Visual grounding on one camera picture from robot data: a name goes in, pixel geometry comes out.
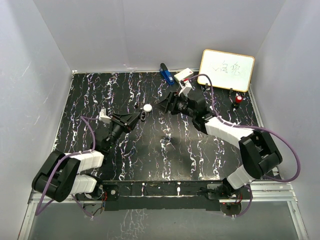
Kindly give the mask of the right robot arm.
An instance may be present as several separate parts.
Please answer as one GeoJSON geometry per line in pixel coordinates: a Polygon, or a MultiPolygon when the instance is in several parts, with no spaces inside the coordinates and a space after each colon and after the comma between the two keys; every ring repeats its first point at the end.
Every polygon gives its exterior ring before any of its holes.
{"type": "Polygon", "coordinates": [[[203,96],[190,99],[182,94],[170,92],[155,106],[165,114],[183,114],[191,117],[193,126],[198,131],[218,137],[240,150],[242,165],[224,178],[221,185],[207,189],[208,193],[220,198],[233,199],[240,194],[243,186],[261,179],[283,161],[269,132],[238,128],[230,122],[223,122],[217,114],[210,111],[203,96]]]}

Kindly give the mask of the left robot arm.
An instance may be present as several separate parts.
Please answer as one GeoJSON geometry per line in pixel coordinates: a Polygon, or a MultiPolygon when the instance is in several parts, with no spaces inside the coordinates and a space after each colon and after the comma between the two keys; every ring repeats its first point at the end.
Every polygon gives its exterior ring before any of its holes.
{"type": "Polygon", "coordinates": [[[59,203],[69,195],[83,193],[93,200],[99,199],[103,195],[104,188],[94,177],[81,172],[100,168],[120,136],[123,133],[130,133],[138,121],[146,119],[146,114],[144,110],[140,110],[127,114],[113,113],[108,116],[106,110],[102,109],[97,120],[109,125],[108,134],[102,139],[95,137],[88,123],[90,118],[82,116],[81,119],[92,136],[90,148],[74,153],[52,151],[34,177],[32,189],[59,203]]]}

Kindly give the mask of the white earbud charging case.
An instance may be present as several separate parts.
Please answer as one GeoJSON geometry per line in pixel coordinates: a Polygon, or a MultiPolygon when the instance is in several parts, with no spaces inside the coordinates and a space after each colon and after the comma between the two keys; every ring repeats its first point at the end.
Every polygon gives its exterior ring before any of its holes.
{"type": "Polygon", "coordinates": [[[152,111],[153,107],[151,104],[145,104],[142,109],[144,112],[150,113],[152,111]]]}

